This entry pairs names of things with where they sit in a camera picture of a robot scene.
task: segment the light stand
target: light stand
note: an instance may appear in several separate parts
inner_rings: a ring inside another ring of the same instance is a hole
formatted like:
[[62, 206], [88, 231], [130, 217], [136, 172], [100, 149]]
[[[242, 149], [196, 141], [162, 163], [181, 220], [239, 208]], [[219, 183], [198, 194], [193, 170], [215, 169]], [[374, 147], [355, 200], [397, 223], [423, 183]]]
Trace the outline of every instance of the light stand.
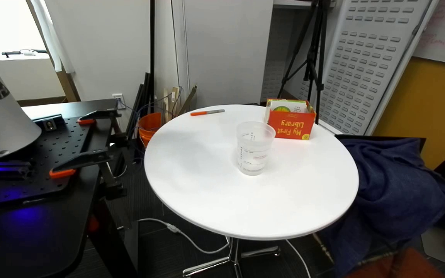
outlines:
[[[312, 0], [312, 8], [310, 14], [304, 21], [303, 30], [300, 33], [300, 38], [297, 41], [295, 50], [292, 61], [286, 70], [286, 75], [281, 81], [281, 89], [278, 93], [278, 99], [283, 96], [284, 86], [303, 69], [304, 69], [304, 78], [303, 81], [309, 81], [309, 92], [306, 96], [306, 101], [310, 101], [312, 89], [315, 84], [315, 92], [317, 92], [317, 99], [315, 99], [315, 124], [318, 124], [318, 113], [320, 113], [320, 95], [323, 92], [323, 70], [324, 70], [324, 50], [326, 50], [326, 27], [327, 27], [327, 8], [329, 8], [329, 0]], [[310, 41], [310, 48], [306, 56], [306, 61], [290, 73], [295, 59], [301, 50], [304, 36], [307, 35], [307, 30], [312, 24], [312, 19], [315, 18], [314, 22], [314, 33], [312, 33], [312, 41]]]

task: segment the cable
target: cable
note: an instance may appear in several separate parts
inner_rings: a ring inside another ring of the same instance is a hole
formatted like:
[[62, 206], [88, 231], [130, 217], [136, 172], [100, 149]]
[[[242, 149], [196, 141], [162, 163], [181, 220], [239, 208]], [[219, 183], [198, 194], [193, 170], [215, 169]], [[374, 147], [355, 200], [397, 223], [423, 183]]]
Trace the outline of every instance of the cable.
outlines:
[[295, 246], [290, 245], [287, 240], [286, 240], [286, 243], [289, 245], [290, 249], [293, 249], [293, 252], [295, 252], [297, 257], [300, 259], [300, 262], [301, 262], [301, 265], [303, 265], [303, 268], [304, 268], [304, 271], [306, 271], [307, 278], [312, 278], [312, 275], [310, 275], [310, 272], [309, 272], [309, 268], [306, 266], [306, 263], [304, 263], [303, 257], [300, 255], [300, 252], [298, 252], [298, 251], [295, 249]]
[[219, 252], [222, 252], [224, 249], [229, 248], [229, 238], [224, 237], [225, 238], [225, 245], [222, 248], [219, 248], [216, 251], [204, 251], [199, 246], [196, 246], [196, 243], [187, 234], [184, 234], [182, 231], [179, 231], [176, 226], [173, 226], [170, 223], [164, 223], [162, 220], [157, 220], [157, 218], [140, 218], [140, 220], [137, 220], [137, 223], [148, 223], [148, 221], [150, 223], [159, 223], [159, 225], [165, 226], [165, 229], [168, 229], [171, 234], [182, 235], [196, 251], [199, 251], [201, 254], [205, 254], [205, 255], [215, 255], [215, 254], [219, 254]]

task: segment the dark blue cloth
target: dark blue cloth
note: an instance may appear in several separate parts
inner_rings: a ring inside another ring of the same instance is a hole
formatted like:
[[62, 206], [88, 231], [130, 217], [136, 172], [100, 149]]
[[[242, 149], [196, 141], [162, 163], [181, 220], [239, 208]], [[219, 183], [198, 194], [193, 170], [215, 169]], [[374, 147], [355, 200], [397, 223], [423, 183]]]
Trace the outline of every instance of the dark blue cloth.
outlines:
[[445, 180], [425, 169], [420, 140], [340, 140], [354, 158], [360, 186], [348, 214], [323, 235], [337, 277], [346, 277], [375, 238], [403, 243], [445, 214]]

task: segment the gray floor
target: gray floor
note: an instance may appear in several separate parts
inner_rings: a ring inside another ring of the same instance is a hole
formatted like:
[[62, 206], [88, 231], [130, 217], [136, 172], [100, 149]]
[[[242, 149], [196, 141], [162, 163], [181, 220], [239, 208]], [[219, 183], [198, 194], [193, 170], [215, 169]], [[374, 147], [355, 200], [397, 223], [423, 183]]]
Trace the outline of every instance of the gray floor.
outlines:
[[[122, 226], [125, 246], [137, 266], [142, 278], [179, 278], [182, 269], [205, 263], [212, 259], [202, 255], [191, 248], [181, 235], [168, 232], [157, 223], [139, 223], [139, 218], [157, 218], [178, 226], [188, 234], [202, 249], [213, 251], [221, 248], [225, 242], [219, 235], [204, 232], [173, 215], [153, 195], [145, 180], [144, 166], [128, 164], [128, 172], [122, 178], [128, 191], [128, 197], [110, 203], [111, 214], [117, 226]], [[312, 237], [304, 237], [290, 242], [309, 266], [312, 277], [332, 278], [332, 263], [321, 252], [321, 248]], [[246, 278], [303, 278], [306, 277], [303, 265], [286, 243], [241, 243], [244, 251], [255, 251], [267, 246], [280, 246], [281, 255], [249, 259], [241, 263]], [[420, 240], [412, 243], [414, 248], [423, 252]], [[445, 275], [445, 263], [429, 259], [429, 262]], [[68, 275], [69, 278], [108, 278], [108, 272], [102, 265], [94, 248], [86, 243], [80, 266]], [[196, 275], [198, 278], [229, 278], [232, 275], [230, 266]]]

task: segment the red pen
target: red pen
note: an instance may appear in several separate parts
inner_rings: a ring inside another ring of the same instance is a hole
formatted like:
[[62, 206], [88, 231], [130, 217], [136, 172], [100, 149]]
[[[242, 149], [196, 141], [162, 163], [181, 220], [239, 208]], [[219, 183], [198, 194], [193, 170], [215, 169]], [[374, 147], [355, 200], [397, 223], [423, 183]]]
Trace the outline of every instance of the red pen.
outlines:
[[216, 115], [216, 113], [224, 113], [224, 110], [193, 112], [190, 113], [190, 116]]

